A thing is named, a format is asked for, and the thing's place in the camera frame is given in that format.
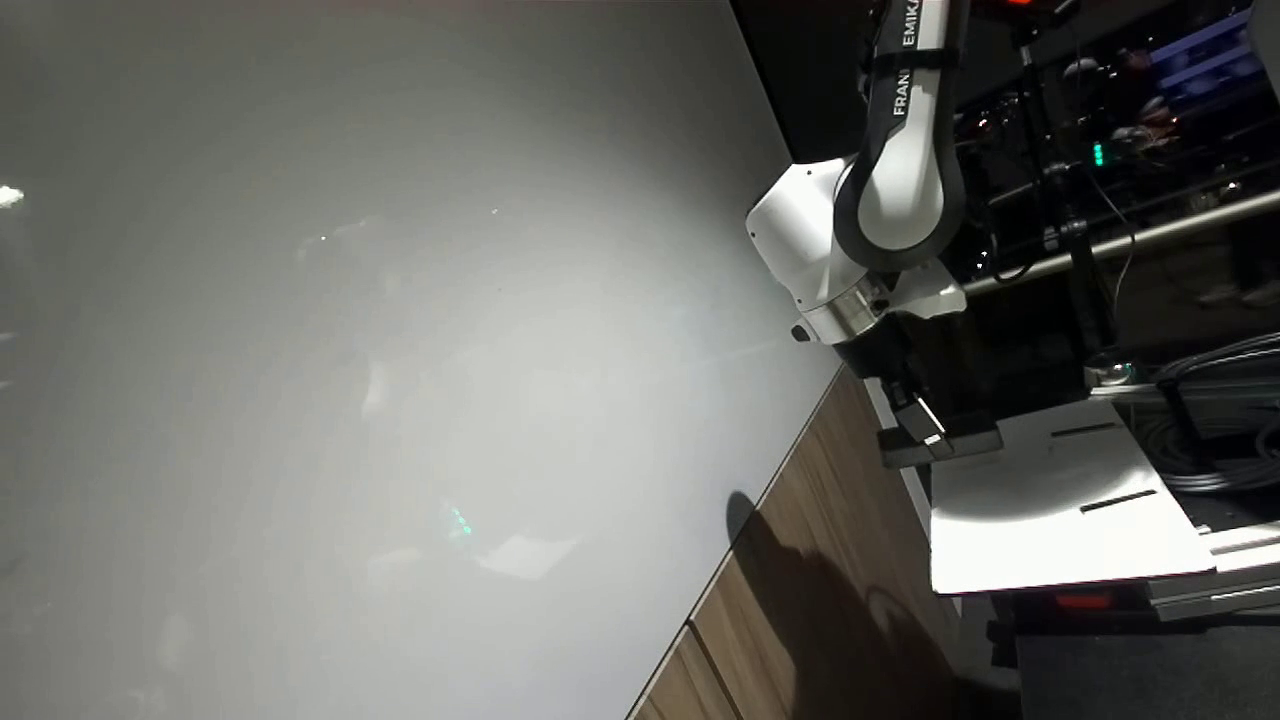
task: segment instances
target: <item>wooden panel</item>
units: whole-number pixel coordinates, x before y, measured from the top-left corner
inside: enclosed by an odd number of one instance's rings
[[[735,706],[692,631],[676,636],[654,692],[633,711],[637,720],[735,720]]]
[[[948,714],[929,543],[853,375],[825,394],[766,512],[735,496],[730,526],[733,560],[692,620],[744,714]]]

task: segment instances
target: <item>wooden floor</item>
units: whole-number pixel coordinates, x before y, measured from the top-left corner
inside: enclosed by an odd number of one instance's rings
[[[948,714],[944,609],[910,491],[882,468],[875,416],[841,375],[766,508],[726,499],[735,535],[642,720]]]

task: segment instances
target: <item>white wall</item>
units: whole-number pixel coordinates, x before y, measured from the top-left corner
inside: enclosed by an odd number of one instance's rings
[[[834,375],[730,0],[0,0],[0,714],[622,714]]]

